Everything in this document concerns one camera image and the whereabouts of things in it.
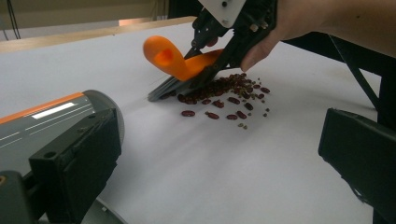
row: red bean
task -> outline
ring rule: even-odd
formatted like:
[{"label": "red bean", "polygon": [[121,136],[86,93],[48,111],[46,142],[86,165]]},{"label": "red bean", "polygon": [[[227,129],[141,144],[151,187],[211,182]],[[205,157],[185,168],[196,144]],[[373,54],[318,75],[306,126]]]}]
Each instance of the red bean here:
[{"label": "red bean", "polygon": [[245,108],[248,110],[253,110],[253,105],[251,105],[250,103],[245,103]]},{"label": "red bean", "polygon": [[205,99],[205,100],[203,100],[202,101],[202,104],[203,105],[208,105],[208,104],[210,104],[212,101],[210,100],[210,99]]},{"label": "red bean", "polygon": [[205,114],[211,119],[219,119],[219,115],[206,111]]},{"label": "red bean", "polygon": [[224,107],[224,103],[221,100],[214,101],[212,103],[212,105],[215,105],[218,108],[223,108]]},{"label": "red bean", "polygon": [[192,100],[192,99],[188,99],[188,100],[185,101],[185,103],[187,105],[196,105],[197,101],[196,100]]},{"label": "red bean", "polygon": [[161,99],[161,100],[164,100],[164,99],[169,98],[170,96],[171,96],[171,92],[168,92],[168,93],[166,93],[166,94],[160,96],[160,99]]},{"label": "red bean", "polygon": [[238,116],[236,115],[227,115],[227,119],[238,119]]},{"label": "red bean", "polygon": [[248,88],[247,88],[247,92],[248,92],[248,93],[252,93],[252,92],[253,92],[253,88],[248,87]]},{"label": "red bean", "polygon": [[249,93],[247,93],[247,92],[242,92],[242,96],[245,98],[245,99],[249,99],[250,98],[250,94]]},{"label": "red bean", "polygon": [[242,111],[238,110],[236,111],[236,115],[240,118],[240,119],[246,119],[248,116],[246,114],[244,114]]},{"label": "red bean", "polygon": [[234,98],[234,97],[228,97],[228,101],[230,101],[231,103],[234,103],[236,105],[241,104],[241,102],[238,99]]},{"label": "red bean", "polygon": [[177,96],[177,99],[181,102],[181,103],[186,103],[186,97],[182,94],[179,94]]},{"label": "red bean", "polygon": [[215,96],[221,96],[224,92],[223,91],[216,91]]},{"label": "red bean", "polygon": [[185,110],[181,112],[181,115],[183,117],[194,117],[195,116],[195,112],[193,112],[192,110]]},{"label": "red bean", "polygon": [[265,87],[262,87],[260,90],[262,92],[264,92],[264,93],[269,93],[270,92],[270,90],[268,88],[265,88]]}]

